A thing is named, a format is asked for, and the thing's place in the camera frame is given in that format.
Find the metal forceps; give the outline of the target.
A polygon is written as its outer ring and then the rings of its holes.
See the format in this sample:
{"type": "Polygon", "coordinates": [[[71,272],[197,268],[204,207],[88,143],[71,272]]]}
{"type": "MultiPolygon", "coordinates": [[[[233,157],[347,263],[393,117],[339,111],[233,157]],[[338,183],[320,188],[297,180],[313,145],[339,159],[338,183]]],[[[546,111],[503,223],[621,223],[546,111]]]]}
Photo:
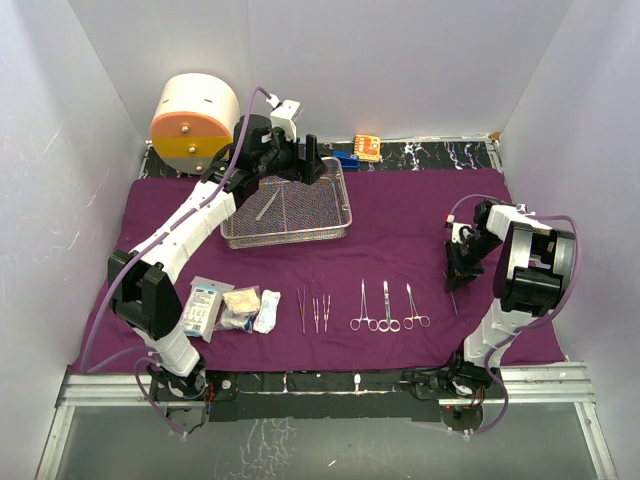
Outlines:
{"type": "Polygon", "coordinates": [[[368,313],[366,285],[364,280],[361,280],[361,298],[360,298],[359,316],[357,318],[353,318],[350,320],[349,327],[354,332],[360,331],[364,328],[366,328],[370,332],[377,332],[379,330],[378,321],[371,318],[368,313]]]}
{"type": "Polygon", "coordinates": [[[406,291],[408,296],[410,313],[407,317],[403,319],[403,322],[402,322],[403,328],[406,330],[413,330],[416,324],[418,324],[422,328],[429,328],[431,325],[431,319],[427,315],[421,315],[418,313],[412,288],[409,283],[406,284],[406,291]]]}

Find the metal surgical scissors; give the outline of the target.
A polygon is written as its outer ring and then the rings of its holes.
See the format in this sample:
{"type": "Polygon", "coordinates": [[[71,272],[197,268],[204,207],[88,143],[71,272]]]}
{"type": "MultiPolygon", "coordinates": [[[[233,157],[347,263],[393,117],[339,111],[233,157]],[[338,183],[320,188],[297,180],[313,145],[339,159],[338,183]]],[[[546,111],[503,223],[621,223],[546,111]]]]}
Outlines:
{"type": "Polygon", "coordinates": [[[391,310],[391,298],[388,281],[383,281],[383,296],[384,296],[384,318],[378,322],[378,329],[383,332],[397,333],[401,330],[401,323],[399,320],[393,317],[391,310]]]}

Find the small blue white packet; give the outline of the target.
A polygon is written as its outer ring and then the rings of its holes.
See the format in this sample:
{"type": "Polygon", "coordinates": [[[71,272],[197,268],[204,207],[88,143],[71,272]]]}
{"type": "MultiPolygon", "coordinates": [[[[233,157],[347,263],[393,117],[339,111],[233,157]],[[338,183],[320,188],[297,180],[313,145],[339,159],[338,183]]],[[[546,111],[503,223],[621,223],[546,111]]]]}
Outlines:
{"type": "Polygon", "coordinates": [[[258,311],[250,313],[235,313],[225,308],[214,325],[215,331],[240,330],[245,333],[253,332],[253,324],[258,311]]]}

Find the beige bandage roll packet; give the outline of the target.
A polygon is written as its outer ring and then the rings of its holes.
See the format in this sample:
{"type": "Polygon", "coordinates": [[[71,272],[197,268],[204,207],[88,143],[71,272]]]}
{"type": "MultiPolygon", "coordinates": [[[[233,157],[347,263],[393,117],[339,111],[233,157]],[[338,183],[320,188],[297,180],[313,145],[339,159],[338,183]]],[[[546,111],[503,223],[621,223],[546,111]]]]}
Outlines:
{"type": "Polygon", "coordinates": [[[250,314],[261,306],[261,297],[255,287],[232,290],[223,294],[226,307],[234,314],[250,314]]]}

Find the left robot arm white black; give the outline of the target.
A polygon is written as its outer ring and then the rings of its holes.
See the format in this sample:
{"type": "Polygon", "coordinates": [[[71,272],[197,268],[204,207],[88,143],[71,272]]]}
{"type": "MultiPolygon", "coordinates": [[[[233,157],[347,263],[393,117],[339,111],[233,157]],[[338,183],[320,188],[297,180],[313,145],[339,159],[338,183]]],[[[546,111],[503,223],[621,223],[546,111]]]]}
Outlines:
{"type": "Polygon", "coordinates": [[[108,260],[109,309],[159,359],[149,371],[176,396],[194,399],[206,387],[206,362],[180,325],[183,305],[175,283],[203,242],[259,188],[276,176],[306,185],[327,170],[318,140],[287,139],[285,131],[260,115],[244,115],[233,139],[202,172],[181,206],[147,240],[108,260]]]}

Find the thin metal tweezers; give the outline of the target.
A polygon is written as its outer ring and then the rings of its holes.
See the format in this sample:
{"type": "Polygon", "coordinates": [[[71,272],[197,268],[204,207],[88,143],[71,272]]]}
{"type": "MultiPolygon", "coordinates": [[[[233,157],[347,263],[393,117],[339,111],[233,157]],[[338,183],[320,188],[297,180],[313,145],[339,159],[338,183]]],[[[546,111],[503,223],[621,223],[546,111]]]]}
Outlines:
{"type": "Polygon", "coordinates": [[[306,286],[296,288],[302,334],[306,334],[306,286]]]}

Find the wire mesh metal tray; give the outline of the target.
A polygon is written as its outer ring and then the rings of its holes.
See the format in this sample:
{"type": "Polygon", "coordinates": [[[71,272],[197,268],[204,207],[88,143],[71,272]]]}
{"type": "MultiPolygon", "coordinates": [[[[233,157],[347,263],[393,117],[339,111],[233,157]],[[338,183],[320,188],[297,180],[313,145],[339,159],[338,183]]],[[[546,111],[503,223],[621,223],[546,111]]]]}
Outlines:
{"type": "Polygon", "coordinates": [[[245,249],[345,236],[352,224],[345,175],[335,159],[323,161],[327,171],[312,185],[278,177],[263,179],[259,190],[221,224],[227,245],[245,249]],[[276,191],[278,197],[256,222],[256,215],[276,191]]]}

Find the white gauze packet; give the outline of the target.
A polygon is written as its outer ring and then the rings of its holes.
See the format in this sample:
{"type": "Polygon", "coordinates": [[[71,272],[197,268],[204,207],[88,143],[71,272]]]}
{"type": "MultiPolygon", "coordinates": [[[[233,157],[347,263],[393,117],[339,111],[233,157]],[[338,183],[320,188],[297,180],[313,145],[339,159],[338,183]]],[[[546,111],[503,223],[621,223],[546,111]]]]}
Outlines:
{"type": "Polygon", "coordinates": [[[233,289],[231,284],[196,276],[191,281],[190,295],[180,318],[184,333],[210,343],[223,294],[233,289]]]}

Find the wide metal tweezers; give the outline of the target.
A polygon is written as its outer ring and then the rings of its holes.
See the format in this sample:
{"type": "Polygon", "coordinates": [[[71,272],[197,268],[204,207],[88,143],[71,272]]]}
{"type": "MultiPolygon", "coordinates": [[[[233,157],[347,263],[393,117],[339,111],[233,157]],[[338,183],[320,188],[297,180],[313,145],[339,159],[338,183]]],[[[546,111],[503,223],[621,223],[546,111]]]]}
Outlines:
{"type": "Polygon", "coordinates": [[[315,333],[319,334],[319,324],[320,324],[320,300],[317,297],[312,298],[312,308],[313,308],[313,320],[314,320],[314,328],[315,333]]]}

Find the round white drawer box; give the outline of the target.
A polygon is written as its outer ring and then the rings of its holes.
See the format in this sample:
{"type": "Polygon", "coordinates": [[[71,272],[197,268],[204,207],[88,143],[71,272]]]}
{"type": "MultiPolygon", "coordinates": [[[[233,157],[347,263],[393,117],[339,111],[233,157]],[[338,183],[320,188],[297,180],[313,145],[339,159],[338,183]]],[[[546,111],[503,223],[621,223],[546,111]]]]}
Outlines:
{"type": "Polygon", "coordinates": [[[237,96],[226,82],[209,74],[179,74],[164,86],[150,124],[150,140],[168,166],[199,175],[232,141],[239,117],[237,96]]]}

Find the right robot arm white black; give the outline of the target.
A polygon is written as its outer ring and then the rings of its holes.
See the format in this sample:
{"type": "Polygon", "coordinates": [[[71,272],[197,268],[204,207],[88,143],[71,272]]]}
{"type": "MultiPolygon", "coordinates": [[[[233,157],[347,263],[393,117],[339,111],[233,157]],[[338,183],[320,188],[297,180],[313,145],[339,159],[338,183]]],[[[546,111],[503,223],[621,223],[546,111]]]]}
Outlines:
{"type": "Polygon", "coordinates": [[[451,231],[445,242],[446,293],[484,275],[483,260],[500,251],[488,311],[447,363],[447,388],[460,397],[492,386],[515,338],[559,311],[579,266],[574,229],[549,226],[523,204],[488,196],[479,199],[471,224],[458,222],[454,211],[444,223],[451,231]]]}

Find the metal scalpel handle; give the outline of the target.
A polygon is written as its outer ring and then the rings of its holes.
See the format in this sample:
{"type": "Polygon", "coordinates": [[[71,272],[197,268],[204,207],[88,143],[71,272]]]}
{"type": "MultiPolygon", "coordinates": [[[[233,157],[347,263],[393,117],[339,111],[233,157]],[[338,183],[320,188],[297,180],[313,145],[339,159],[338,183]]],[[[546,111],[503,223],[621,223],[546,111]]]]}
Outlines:
{"type": "Polygon", "coordinates": [[[255,220],[256,222],[260,221],[265,213],[268,211],[268,209],[270,208],[270,206],[274,203],[274,201],[276,200],[276,198],[278,197],[279,192],[276,191],[271,197],[270,199],[265,203],[265,205],[263,206],[263,208],[259,211],[259,213],[256,215],[255,220]]]}
{"type": "Polygon", "coordinates": [[[451,298],[454,315],[457,316],[458,315],[458,309],[457,309],[457,303],[456,303],[456,300],[455,300],[455,296],[454,296],[453,292],[449,292],[449,295],[450,295],[450,298],[451,298]]]}

